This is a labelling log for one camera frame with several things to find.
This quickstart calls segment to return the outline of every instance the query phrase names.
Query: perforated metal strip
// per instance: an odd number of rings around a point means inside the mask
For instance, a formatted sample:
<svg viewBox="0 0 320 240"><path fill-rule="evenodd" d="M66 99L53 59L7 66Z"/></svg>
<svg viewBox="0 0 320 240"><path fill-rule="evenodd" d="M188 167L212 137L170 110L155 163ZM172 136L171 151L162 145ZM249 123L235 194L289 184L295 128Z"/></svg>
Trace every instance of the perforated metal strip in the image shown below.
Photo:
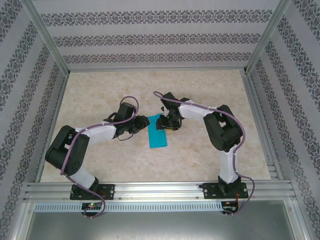
<svg viewBox="0 0 320 240"><path fill-rule="evenodd" d="M35 213L75 213L81 212L81 202L36 203ZM108 202L106 212L205 212L222 211L220 201L210 202Z"/></svg>

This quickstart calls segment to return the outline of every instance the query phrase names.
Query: patterned wallpaper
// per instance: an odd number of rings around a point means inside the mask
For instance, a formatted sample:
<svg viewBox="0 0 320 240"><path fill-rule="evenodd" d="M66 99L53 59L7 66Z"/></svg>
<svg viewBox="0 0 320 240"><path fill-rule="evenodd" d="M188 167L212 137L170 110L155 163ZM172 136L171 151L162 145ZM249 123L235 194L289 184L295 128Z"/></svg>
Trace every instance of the patterned wallpaper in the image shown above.
<svg viewBox="0 0 320 240"><path fill-rule="evenodd" d="M0 240L33 182L65 77L18 0L0 1Z"/></svg>
<svg viewBox="0 0 320 240"><path fill-rule="evenodd" d="M34 1L71 70L244 67L278 2Z"/></svg>
<svg viewBox="0 0 320 240"><path fill-rule="evenodd" d="M294 0L251 73L284 176L320 239L320 6Z"/></svg>

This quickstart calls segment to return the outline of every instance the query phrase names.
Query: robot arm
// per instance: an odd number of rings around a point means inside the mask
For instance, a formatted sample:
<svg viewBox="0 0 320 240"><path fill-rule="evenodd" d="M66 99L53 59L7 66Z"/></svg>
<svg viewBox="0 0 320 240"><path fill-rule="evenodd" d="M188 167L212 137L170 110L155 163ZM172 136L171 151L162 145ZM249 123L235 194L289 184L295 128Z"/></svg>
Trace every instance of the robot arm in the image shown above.
<svg viewBox="0 0 320 240"><path fill-rule="evenodd" d="M87 147L99 143L104 140L111 140L122 135L124 132L136 134L141 129L147 127L150 122L146 116L136 116L134 119L121 124L110 124L112 122L120 122L129 119L136 111L136 107L123 102L120 104L118 112L111 114L107 119L102 121L102 126L87 129L76 139L71 150L65 174L68 175L77 184L97 192L99 181L91 173L89 173L83 164ZM69 146L74 137L83 128L73 128L71 126L63 126L51 146L45 154L45 160L56 167L62 169Z"/></svg>
<svg viewBox="0 0 320 240"><path fill-rule="evenodd" d="M177 100L171 92L163 95L163 97L166 99ZM161 115L157 120L157 129L171 129L176 131L180 128L181 121L183 119L193 119L205 124L212 145L219 150L221 162L218 177L220 183L219 188L224 193L227 192L230 187L241 181L233 168L233 151L241 141L241 136L243 135L241 128L230 117L208 110L209 108L213 108L233 115L230 108L226 105L203 109L198 107L196 103L188 98L183 98L180 101L189 104L175 103L161 99L161 102L168 113L166 116Z"/></svg>

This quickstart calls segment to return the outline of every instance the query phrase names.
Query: blue sponge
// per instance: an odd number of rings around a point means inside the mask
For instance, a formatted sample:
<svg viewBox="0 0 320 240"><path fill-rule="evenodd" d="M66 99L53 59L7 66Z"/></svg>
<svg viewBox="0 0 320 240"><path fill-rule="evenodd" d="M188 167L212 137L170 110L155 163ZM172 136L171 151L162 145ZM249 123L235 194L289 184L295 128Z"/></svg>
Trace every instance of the blue sponge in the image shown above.
<svg viewBox="0 0 320 240"><path fill-rule="evenodd" d="M150 124L148 126L148 134L149 134L149 145L151 149L162 148L168 145L167 138L166 138L166 131L164 129L157 130L157 127L156 127L156 123L160 115L162 115L162 113L159 113L154 116L148 116L148 119L150 121Z"/></svg>

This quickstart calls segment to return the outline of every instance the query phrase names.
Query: beige marble floor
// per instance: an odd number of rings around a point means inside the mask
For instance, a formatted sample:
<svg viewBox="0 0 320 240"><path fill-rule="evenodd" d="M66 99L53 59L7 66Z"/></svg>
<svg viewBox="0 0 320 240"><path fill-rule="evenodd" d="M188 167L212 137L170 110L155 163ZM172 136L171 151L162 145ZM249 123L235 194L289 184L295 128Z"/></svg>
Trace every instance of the beige marble floor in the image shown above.
<svg viewBox="0 0 320 240"><path fill-rule="evenodd" d="M127 95L138 98L140 115L161 113L155 90L206 106L228 105L247 133L239 150L239 172L255 180L270 179L238 70L71 73L54 137L64 125L84 128L100 123L118 110L119 101ZM87 149L83 164L101 182L217 180L219 154L204 125L185 119L182 128L167 131L166 138L167 147L153 149L149 148L147 129L126 141L106 140ZM41 181L67 182L59 173L46 162Z"/></svg>

